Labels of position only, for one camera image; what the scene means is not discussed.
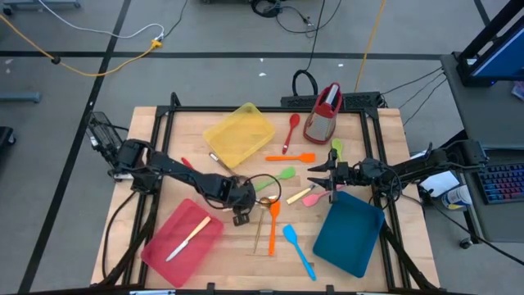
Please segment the red silicone spoon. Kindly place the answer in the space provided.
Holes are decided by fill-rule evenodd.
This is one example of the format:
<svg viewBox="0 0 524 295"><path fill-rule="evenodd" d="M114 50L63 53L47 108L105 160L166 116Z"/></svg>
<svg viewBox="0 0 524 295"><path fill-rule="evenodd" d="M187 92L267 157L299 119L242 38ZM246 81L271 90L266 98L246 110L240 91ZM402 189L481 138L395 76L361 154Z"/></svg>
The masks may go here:
<svg viewBox="0 0 524 295"><path fill-rule="evenodd" d="M282 154L285 155L287 153L287 150L289 148L289 144L291 142L291 136L292 136L292 133L295 129L295 127L298 126L298 124L300 123L300 116L298 114L292 114L291 117L290 117L290 120L289 120L289 124L290 124L290 129L287 133L287 137L286 137L286 140L283 144L283 147L282 147Z"/></svg>

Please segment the short orange silicone spatula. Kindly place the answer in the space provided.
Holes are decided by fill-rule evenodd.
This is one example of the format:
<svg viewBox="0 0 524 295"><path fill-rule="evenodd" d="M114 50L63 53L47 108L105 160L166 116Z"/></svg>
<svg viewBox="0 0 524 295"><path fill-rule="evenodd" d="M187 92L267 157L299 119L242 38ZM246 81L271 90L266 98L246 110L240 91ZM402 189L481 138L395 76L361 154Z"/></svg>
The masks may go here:
<svg viewBox="0 0 524 295"><path fill-rule="evenodd" d="M265 158L266 161L301 161L304 163L312 163L315 162L316 156L314 153L302 153L298 156L267 156Z"/></svg>

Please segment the long orange silicone spatula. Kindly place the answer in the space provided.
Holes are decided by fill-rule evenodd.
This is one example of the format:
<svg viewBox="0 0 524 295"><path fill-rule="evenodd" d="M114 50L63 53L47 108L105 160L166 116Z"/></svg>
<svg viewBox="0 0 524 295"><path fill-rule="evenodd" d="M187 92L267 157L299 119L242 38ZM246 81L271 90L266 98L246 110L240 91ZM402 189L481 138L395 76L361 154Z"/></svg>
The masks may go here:
<svg viewBox="0 0 524 295"><path fill-rule="evenodd" d="M271 215L271 230L269 235L269 255L273 256L275 254L275 239L276 239L276 224L277 224L277 218L280 213L280 207L281 202L277 201L273 203L270 208L269 212Z"/></svg>

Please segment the knife with cream handle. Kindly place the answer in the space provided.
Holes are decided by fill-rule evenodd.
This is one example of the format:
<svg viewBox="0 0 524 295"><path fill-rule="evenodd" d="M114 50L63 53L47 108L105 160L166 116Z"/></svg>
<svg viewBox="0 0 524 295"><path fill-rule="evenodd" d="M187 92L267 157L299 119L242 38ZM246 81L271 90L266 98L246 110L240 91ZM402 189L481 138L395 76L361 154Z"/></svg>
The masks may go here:
<svg viewBox="0 0 524 295"><path fill-rule="evenodd" d="M311 184L308 188L305 188L302 191L292 195L291 197L289 197L286 200L287 204L291 205L293 202L300 200L302 197L304 197L306 194L312 191L315 187L316 187L316 184Z"/></svg>
<svg viewBox="0 0 524 295"><path fill-rule="evenodd" d="M210 223L210 221L211 218L209 216L204 218L195 227L195 229L169 254L165 261L168 262L175 258L189 244L191 239L194 238L202 229L204 229Z"/></svg>

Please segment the red-pink translucent plastic tray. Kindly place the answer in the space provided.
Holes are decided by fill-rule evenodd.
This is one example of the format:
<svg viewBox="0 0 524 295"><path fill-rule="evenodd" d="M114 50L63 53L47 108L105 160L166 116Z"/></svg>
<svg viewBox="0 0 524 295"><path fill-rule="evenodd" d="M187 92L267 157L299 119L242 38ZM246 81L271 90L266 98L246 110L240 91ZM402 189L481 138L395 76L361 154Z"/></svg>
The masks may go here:
<svg viewBox="0 0 524 295"><path fill-rule="evenodd" d="M169 254L207 216L211 218L210 223L175 258L166 262ZM181 288L197 272L223 231L221 220L186 198L143 248L142 261L171 285Z"/></svg>

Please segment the blue silicone spatula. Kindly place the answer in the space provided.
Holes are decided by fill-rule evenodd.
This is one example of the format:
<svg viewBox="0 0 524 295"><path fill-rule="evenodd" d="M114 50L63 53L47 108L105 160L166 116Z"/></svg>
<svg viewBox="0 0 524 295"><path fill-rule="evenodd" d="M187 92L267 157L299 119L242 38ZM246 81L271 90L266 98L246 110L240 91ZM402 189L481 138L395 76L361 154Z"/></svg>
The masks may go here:
<svg viewBox="0 0 524 295"><path fill-rule="evenodd" d="M312 266L307 261L304 253L300 249L300 246L299 246L299 243L298 243L298 237L297 237L296 231L294 230L292 225L286 225L283 228L282 231L283 231L283 235L286 238L286 240L289 243L291 243L294 246L294 248L296 249L297 254L298 254L298 256L299 256L299 258L300 258L304 268L306 269L306 272L308 273L308 276L310 277L310 279L312 281L316 281L317 280L316 274L315 274Z"/></svg>

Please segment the yellow translucent plastic tray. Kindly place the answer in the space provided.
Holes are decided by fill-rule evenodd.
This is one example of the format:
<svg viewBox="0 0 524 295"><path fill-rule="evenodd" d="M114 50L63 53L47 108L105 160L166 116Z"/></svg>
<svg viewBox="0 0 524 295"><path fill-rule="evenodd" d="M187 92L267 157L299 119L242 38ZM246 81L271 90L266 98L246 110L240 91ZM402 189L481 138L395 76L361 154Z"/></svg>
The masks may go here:
<svg viewBox="0 0 524 295"><path fill-rule="evenodd" d="M273 124L251 102L247 102L216 125L203 138L215 155L230 169L235 168L271 141Z"/></svg>

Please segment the grey cart base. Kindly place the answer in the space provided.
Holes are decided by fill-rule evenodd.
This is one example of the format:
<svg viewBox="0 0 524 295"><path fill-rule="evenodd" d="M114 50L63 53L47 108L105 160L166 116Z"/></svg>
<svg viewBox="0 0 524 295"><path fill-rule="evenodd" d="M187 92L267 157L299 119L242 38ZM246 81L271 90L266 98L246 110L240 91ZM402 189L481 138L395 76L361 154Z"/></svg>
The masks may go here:
<svg viewBox="0 0 524 295"><path fill-rule="evenodd" d="M38 10L39 8L70 6L81 8L79 0L0 0L0 12L6 16L11 16L14 11L21 8Z"/></svg>

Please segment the white and blue canister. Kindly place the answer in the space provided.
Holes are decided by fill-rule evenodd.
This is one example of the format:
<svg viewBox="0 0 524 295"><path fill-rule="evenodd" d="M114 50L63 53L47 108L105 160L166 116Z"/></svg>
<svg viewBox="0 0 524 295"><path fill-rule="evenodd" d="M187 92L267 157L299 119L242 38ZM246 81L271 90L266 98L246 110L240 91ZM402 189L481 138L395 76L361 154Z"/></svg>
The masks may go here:
<svg viewBox="0 0 524 295"><path fill-rule="evenodd" d="M444 207L450 210L472 205L472 199L467 185L453 188L447 193L444 193L441 202Z"/></svg>

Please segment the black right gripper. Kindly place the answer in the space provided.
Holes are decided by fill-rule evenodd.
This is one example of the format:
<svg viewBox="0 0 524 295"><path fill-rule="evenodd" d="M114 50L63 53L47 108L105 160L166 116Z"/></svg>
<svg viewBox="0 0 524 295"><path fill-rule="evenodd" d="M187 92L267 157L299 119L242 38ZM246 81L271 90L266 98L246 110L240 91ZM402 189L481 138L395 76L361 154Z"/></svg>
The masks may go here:
<svg viewBox="0 0 524 295"><path fill-rule="evenodd" d="M329 160L319 166L314 166L308 169L311 172L330 172L330 178L315 178L308 177L307 180L317 184L326 190L332 190L329 202L331 204L337 202L337 186L343 184L344 186L359 184L361 176L359 170L349 166L346 161L338 161L337 150L332 148L329 152Z"/></svg>

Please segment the metal box grater red handle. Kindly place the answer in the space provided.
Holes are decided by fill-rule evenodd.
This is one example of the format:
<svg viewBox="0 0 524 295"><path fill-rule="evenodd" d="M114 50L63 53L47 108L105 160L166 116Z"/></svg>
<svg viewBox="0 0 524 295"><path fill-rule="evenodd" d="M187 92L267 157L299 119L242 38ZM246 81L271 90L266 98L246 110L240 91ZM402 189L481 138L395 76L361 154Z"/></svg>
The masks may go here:
<svg viewBox="0 0 524 295"><path fill-rule="evenodd" d="M330 140L336 128L342 98L337 82L319 94L304 125L303 136L307 140L316 144L325 144Z"/></svg>

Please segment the white paper sheet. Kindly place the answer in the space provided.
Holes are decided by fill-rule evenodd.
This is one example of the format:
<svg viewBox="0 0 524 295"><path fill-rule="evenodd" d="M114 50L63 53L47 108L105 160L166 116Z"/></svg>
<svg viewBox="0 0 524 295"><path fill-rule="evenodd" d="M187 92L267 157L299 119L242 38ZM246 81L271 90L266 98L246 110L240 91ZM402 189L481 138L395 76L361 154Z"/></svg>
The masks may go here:
<svg viewBox="0 0 524 295"><path fill-rule="evenodd" d="M419 186L428 191L431 197L439 197L441 194L459 186L459 181L453 173L446 171L428 177Z"/></svg>

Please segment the backlit keyboard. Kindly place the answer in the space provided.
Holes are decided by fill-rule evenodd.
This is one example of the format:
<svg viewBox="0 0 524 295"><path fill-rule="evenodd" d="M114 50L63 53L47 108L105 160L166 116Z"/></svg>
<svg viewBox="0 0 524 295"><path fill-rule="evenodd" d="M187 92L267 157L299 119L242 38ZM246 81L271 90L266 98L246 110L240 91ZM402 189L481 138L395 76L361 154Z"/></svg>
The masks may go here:
<svg viewBox="0 0 524 295"><path fill-rule="evenodd" d="M524 202L524 164L486 166L478 177L486 205Z"/></svg>

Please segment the pink silicone spatula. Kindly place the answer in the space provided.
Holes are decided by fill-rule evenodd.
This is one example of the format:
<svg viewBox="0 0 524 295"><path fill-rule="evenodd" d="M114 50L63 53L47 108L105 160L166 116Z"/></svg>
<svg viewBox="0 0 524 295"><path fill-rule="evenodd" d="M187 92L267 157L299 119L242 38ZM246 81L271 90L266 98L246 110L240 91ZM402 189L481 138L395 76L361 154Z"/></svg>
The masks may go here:
<svg viewBox="0 0 524 295"><path fill-rule="evenodd" d="M302 203L306 207L314 206L322 197L327 196L331 191L324 191L322 193L312 193L302 198Z"/></svg>

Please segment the green silicone spatula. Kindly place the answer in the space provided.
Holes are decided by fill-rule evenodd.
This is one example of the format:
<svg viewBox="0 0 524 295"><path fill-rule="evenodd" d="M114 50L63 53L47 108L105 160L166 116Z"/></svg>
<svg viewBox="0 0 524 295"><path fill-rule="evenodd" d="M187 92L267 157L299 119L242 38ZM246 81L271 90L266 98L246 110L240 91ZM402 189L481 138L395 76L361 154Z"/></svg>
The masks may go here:
<svg viewBox="0 0 524 295"><path fill-rule="evenodd" d="M296 170L294 167L290 166L286 169L282 170L279 175L275 175L273 178L269 178L269 180L265 180L262 183L259 183L255 186L255 191L258 192L262 190L263 188L268 187L271 184L274 184L277 180L285 180L293 178L296 175Z"/></svg>

